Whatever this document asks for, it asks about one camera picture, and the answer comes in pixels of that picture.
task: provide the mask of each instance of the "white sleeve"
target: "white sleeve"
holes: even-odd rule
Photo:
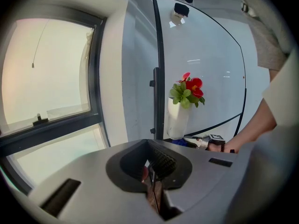
[[[294,48],[280,72],[263,92],[277,125],[299,124],[299,54]]]

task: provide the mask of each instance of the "window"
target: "window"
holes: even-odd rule
[[[25,194],[74,159],[110,146],[99,81],[105,21],[35,6],[17,15],[0,44],[0,165]]]

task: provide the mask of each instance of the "forearm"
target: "forearm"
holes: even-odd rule
[[[229,152],[231,149],[238,151],[243,144],[255,141],[261,134],[274,129],[275,126],[275,119],[263,99],[248,124],[225,145],[225,152]]]

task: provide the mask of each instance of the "potted plant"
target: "potted plant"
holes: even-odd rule
[[[205,104],[201,79],[197,77],[191,79],[190,72],[187,72],[182,80],[177,82],[178,84],[174,84],[170,90],[171,97],[168,98],[167,134],[173,140],[183,138],[192,105],[198,108],[199,102]]]

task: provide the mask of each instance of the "window pane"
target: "window pane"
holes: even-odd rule
[[[98,124],[15,153],[9,158],[31,186],[85,154],[106,148]]]
[[[49,19],[24,19],[9,43],[2,74],[2,136],[90,110],[91,28]]]

